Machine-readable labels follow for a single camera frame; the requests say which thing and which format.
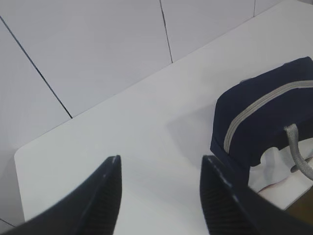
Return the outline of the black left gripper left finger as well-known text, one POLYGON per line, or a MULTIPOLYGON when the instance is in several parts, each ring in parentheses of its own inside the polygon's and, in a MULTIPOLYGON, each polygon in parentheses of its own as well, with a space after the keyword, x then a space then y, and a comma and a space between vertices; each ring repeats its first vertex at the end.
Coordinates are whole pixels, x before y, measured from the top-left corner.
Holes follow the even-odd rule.
POLYGON ((7 235, 112 235, 122 197, 119 155, 105 159, 74 191, 7 235))

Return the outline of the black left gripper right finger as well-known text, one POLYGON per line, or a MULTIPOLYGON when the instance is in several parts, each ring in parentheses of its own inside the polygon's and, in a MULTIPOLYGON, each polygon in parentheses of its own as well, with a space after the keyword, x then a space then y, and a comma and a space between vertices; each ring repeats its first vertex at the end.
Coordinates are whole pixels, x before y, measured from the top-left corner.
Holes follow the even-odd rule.
POLYGON ((294 218, 251 190, 215 156, 203 156, 201 207, 211 235, 311 235, 294 218))

